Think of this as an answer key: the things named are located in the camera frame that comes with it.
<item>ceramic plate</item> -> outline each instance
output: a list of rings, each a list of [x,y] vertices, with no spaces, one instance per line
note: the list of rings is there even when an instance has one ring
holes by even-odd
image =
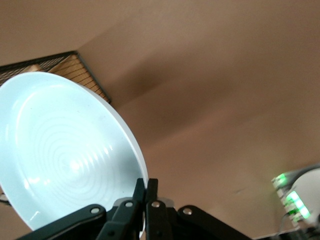
[[[101,97],[44,72],[0,87],[0,185],[32,229],[90,204],[107,210],[148,181],[139,145]]]

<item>green led light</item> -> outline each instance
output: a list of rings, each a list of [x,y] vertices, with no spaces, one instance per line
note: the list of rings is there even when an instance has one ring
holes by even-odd
[[[307,219],[310,216],[310,212],[304,205],[304,203],[301,201],[300,197],[296,193],[296,191],[292,191],[287,197],[287,201],[291,201],[294,203],[297,209],[299,209],[299,212],[301,213],[302,217]]]
[[[304,217],[305,219],[307,219],[310,216],[310,212],[308,211],[308,209],[305,206],[300,209],[300,213],[301,213],[302,217]]]
[[[278,183],[279,183],[280,185],[283,185],[283,184],[286,184],[286,183],[287,183],[287,178],[286,178],[286,176],[285,176],[284,173],[280,174],[280,175],[277,177],[277,179],[278,179]]]
[[[296,193],[296,191],[293,191],[293,192],[291,192],[287,197],[286,197],[286,199],[288,200],[288,201],[290,201],[290,200],[292,200],[292,201],[297,201],[298,199],[300,199],[299,198],[299,196],[298,196],[298,194]]]
[[[302,209],[303,207],[305,207],[304,203],[298,199],[297,201],[294,202],[294,204],[296,205],[296,207],[300,210]]]
[[[288,214],[292,215],[292,214],[296,214],[297,210],[296,209],[291,209],[288,211]]]

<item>metal screw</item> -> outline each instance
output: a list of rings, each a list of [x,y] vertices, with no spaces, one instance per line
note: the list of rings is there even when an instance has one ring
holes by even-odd
[[[134,204],[133,204],[132,201],[128,201],[128,202],[125,203],[125,206],[126,206],[127,208],[130,208],[130,207],[132,207],[133,205],[134,205]]]
[[[100,211],[100,208],[94,207],[94,208],[91,209],[90,212],[91,212],[92,214],[97,214],[99,211]]]
[[[151,206],[154,208],[158,208],[158,207],[160,207],[160,202],[154,201],[153,203],[151,203]]]
[[[191,215],[192,214],[192,210],[190,208],[186,207],[185,209],[183,209],[183,213],[185,215]]]

